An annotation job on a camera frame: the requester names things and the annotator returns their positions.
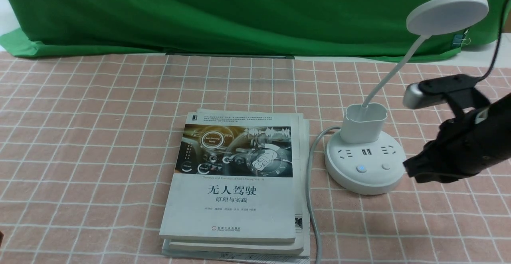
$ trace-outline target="flexible gooseneck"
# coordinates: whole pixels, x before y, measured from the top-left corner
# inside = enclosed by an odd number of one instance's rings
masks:
[[[369,102],[371,102],[372,98],[382,87],[387,84],[387,82],[410,60],[410,58],[414,55],[414,53],[417,51],[418,47],[428,38],[430,35],[421,35],[418,37],[418,39],[412,44],[408,52],[405,54],[403,59],[396,64],[396,66],[390,71],[381,81],[376,85],[376,87],[369,93],[367,98],[364,100],[364,103],[362,104],[362,107],[365,109],[367,108],[367,105]]]

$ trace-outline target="green cloth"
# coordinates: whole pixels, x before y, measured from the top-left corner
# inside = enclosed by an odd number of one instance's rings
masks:
[[[427,0],[9,0],[21,29],[0,37],[14,56],[197,53],[362,56],[398,60],[416,39],[405,19]],[[471,28],[495,40],[503,0]],[[415,61],[449,58],[433,36]]]

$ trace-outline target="white lamp shade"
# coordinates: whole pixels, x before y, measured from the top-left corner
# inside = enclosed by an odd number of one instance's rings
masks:
[[[478,23],[488,11],[487,0],[430,0],[408,15],[406,27],[424,36],[453,33]]]

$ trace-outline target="black cable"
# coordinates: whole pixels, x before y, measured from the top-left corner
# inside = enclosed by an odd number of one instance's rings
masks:
[[[489,74],[491,73],[491,71],[493,70],[493,66],[495,66],[495,61],[497,60],[497,55],[499,54],[500,42],[502,39],[502,30],[504,28],[504,18],[506,17],[506,8],[507,8],[508,4],[509,4],[509,0],[505,0],[504,5],[502,6],[502,12],[500,14],[500,22],[499,22],[499,34],[497,35],[497,43],[495,44],[495,50],[493,51],[493,57],[491,58],[491,62],[489,64],[488,70],[486,71],[486,73],[483,76],[479,77],[478,82],[485,80],[485,78],[487,78],[489,76]]]

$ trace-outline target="book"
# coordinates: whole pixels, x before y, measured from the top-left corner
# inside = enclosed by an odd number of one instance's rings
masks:
[[[300,138],[300,181],[295,187],[295,195],[300,204],[301,215],[296,215],[295,224],[297,237],[300,241],[294,244],[230,244],[214,242],[177,242],[165,240],[162,247],[163,255],[172,257],[205,258],[213,260],[225,260],[230,262],[253,262],[253,263],[280,263],[280,264],[306,264],[310,263],[310,223],[307,204],[305,202],[305,175],[307,159],[309,155],[309,122],[300,115],[299,138]],[[296,249],[297,243],[303,243],[302,248]]]
[[[224,111],[206,111],[210,113],[224,113]],[[243,113],[236,112],[235,115],[253,115],[254,113]],[[226,242],[183,242],[176,240],[169,240],[168,245],[166,246],[169,250],[181,250],[181,251],[208,251],[208,252],[223,252],[230,251],[236,253],[265,253],[265,254],[275,254],[279,253],[281,255],[298,255],[303,252],[304,247],[304,237],[303,237],[303,225],[309,226],[309,218],[303,217],[303,215],[308,215],[307,204],[305,202],[303,188],[305,185],[305,179],[302,179],[302,170],[306,166],[307,159],[304,158],[304,155],[308,155],[309,153],[309,131],[305,129],[306,120],[303,119],[303,114],[301,113],[289,113],[288,117],[296,118],[295,121],[299,123],[299,165],[293,166],[293,178],[296,179],[294,182],[294,195],[295,195],[295,228],[297,237],[292,244],[262,244],[262,243],[226,243]]]
[[[273,113],[190,113],[160,236],[294,243],[298,125]]]

